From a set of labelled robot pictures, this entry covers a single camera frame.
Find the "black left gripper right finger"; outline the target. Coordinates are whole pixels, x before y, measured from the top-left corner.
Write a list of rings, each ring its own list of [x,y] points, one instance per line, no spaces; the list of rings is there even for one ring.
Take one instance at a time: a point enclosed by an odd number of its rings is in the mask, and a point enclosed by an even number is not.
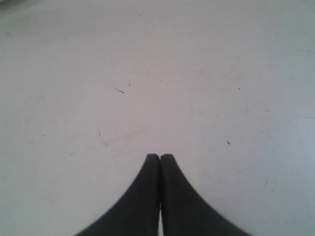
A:
[[[194,190],[172,154],[160,158],[161,214],[165,236],[247,236]]]

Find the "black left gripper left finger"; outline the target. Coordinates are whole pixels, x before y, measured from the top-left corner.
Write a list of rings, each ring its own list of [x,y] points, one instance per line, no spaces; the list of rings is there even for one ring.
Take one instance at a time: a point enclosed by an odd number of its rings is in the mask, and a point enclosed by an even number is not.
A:
[[[148,154],[127,191],[79,236],[157,236],[160,159]]]

